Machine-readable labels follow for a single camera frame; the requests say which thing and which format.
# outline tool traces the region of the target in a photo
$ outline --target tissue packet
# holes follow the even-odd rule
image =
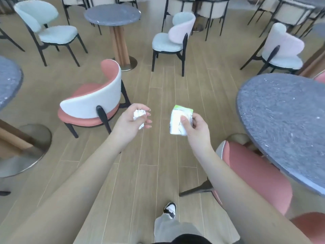
[[[133,112],[133,120],[135,121],[138,117],[146,114],[145,110],[135,110]],[[139,130],[144,127],[144,123],[139,127]]]
[[[193,110],[183,106],[175,105],[170,116],[169,132],[175,135],[187,136],[185,128],[181,123],[181,115],[185,116],[193,126]]]

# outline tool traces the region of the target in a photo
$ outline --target black and white sneaker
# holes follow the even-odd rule
[[[167,213],[170,217],[170,219],[174,219],[176,216],[176,204],[174,202],[170,202],[166,207],[164,208],[164,213]]]

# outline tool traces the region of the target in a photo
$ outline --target gray pants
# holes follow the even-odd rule
[[[155,242],[171,242],[182,234],[202,236],[192,223],[170,219],[166,213],[156,219],[154,229]]]

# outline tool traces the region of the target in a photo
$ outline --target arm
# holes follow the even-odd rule
[[[193,114],[193,126],[187,118],[181,121],[188,134],[193,153],[217,190],[239,235],[249,244],[311,244],[310,240],[288,219],[250,188],[215,153],[208,125]]]
[[[150,110],[143,104],[132,104],[118,119],[107,140],[13,233],[7,243],[74,241],[117,155],[136,136],[142,123],[151,123],[147,116],[133,121],[136,109]]]

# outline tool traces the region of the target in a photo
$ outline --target round metal base plate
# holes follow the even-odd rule
[[[20,156],[0,158],[0,178],[14,176],[31,168],[46,154],[51,145],[51,131],[44,125],[27,124],[19,130],[33,137],[35,146],[24,150]]]
[[[134,57],[129,56],[129,58],[130,58],[130,64],[129,65],[125,65],[125,66],[120,65],[122,72],[130,71],[130,70],[134,69],[138,65],[138,61]]]
[[[201,32],[204,30],[204,27],[202,24],[198,24],[195,28],[193,28],[193,32]]]

